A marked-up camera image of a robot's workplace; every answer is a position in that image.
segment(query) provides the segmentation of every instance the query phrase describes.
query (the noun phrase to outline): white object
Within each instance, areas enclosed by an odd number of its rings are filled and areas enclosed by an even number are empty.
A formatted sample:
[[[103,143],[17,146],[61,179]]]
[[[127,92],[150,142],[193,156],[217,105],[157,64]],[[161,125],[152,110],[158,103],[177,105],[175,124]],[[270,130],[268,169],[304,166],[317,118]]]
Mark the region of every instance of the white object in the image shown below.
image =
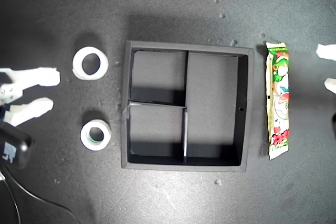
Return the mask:
[[[321,59],[326,60],[336,60],[336,45],[321,45],[317,46],[316,50],[317,55]],[[326,89],[336,94],[336,79],[328,78],[324,82],[324,86]]]
[[[44,87],[56,86],[60,83],[60,73],[56,68],[35,68],[14,71],[10,68],[0,68],[11,79],[11,84],[0,87],[0,105],[9,104],[22,97],[23,91],[35,85]]]
[[[83,70],[83,61],[85,57],[90,54],[96,54],[98,56],[100,60],[100,67],[97,70],[97,72],[88,75]],[[95,47],[83,47],[75,54],[73,58],[74,59],[72,61],[72,71],[75,74],[75,76],[81,80],[89,80],[89,81],[98,80],[106,74],[109,68],[109,61],[107,59],[107,56],[102,51],[100,51]]]
[[[331,92],[336,94],[336,79],[331,79],[328,78],[325,82],[324,82],[324,86],[326,89],[330,90]]]
[[[40,98],[30,104],[11,105],[9,111],[5,112],[4,122],[12,126],[18,126],[32,118],[39,118],[52,110],[54,102],[49,98]]]
[[[317,55],[326,60],[336,60],[336,45],[321,45],[317,46]]]
[[[5,180],[6,178],[5,178],[5,176],[1,173],[1,171],[0,171],[0,181],[1,180]]]
[[[95,141],[90,135],[90,130],[94,127],[99,128],[103,132],[103,140]],[[80,132],[80,139],[83,145],[92,151],[100,151],[104,149],[111,140],[111,128],[110,126],[100,119],[95,119],[84,125]]]

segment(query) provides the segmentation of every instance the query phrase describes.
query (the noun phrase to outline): colorful wrapper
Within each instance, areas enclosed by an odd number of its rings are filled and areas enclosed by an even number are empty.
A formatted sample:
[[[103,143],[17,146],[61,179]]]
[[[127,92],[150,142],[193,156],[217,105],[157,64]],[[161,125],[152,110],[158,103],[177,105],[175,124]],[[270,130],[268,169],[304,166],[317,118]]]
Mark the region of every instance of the colorful wrapper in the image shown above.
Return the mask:
[[[285,43],[266,43],[266,96],[269,133],[269,159],[288,151],[288,67],[289,53]]]

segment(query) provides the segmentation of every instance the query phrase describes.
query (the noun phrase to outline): small tape roll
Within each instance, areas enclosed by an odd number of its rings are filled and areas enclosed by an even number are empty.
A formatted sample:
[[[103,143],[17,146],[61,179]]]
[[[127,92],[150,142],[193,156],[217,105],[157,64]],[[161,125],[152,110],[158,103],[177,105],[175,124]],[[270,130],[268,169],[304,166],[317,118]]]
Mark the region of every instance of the small tape roll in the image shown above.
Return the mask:
[[[96,141],[90,135],[90,130],[94,127],[99,128],[103,132],[103,140]],[[100,151],[104,149],[111,140],[111,128],[110,126],[100,119],[95,119],[84,125],[80,132],[80,139],[83,145],[92,151]]]
[[[90,54],[96,54],[98,56],[100,60],[100,67],[97,70],[97,72],[89,75],[85,73],[83,69],[83,61],[84,58]],[[106,74],[109,68],[109,61],[107,59],[106,54],[104,54],[102,51],[100,51],[95,47],[83,47],[82,49],[78,50],[78,52],[75,54],[73,58],[74,59],[72,61],[72,71],[75,74],[75,76],[81,80],[89,80],[89,81],[98,80]]]

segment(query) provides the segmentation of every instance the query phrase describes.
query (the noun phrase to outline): black device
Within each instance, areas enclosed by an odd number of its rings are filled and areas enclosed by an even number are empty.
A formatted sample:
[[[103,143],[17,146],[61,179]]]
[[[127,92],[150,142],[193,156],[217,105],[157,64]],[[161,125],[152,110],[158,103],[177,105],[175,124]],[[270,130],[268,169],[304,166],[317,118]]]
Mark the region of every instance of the black device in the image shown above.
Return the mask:
[[[0,123],[0,158],[16,168],[24,168],[31,156],[34,139],[6,122]]]

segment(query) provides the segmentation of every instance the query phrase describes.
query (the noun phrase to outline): cardboard compartment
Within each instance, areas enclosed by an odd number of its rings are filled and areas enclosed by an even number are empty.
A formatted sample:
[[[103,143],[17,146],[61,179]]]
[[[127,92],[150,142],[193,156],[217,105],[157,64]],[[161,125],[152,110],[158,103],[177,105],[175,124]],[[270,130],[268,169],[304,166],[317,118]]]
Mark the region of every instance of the cardboard compartment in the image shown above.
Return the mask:
[[[186,52],[136,51],[131,100],[185,106]]]
[[[169,106],[130,106],[129,162],[182,164],[183,109]]]

